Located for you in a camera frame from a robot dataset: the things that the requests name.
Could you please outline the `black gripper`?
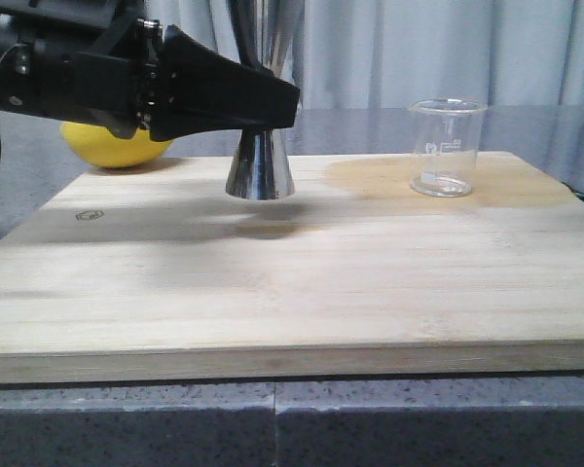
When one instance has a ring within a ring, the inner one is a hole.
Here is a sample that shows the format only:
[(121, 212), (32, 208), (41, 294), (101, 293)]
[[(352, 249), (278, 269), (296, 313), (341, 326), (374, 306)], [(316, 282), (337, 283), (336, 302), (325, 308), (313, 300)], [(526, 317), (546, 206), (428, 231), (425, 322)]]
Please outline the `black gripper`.
[[(0, 110), (101, 126), (143, 125), (159, 23), (142, 1), (0, 1)], [(171, 25), (149, 111), (150, 138), (294, 125), (300, 90), (223, 57)]]

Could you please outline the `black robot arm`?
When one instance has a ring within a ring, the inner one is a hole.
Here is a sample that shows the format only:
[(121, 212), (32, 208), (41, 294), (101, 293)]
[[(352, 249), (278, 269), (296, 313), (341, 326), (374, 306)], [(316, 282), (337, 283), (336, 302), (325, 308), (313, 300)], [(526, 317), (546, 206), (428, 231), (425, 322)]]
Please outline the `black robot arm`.
[(0, 110), (154, 141), (293, 125), (299, 90), (229, 60), (140, 1), (0, 1)]

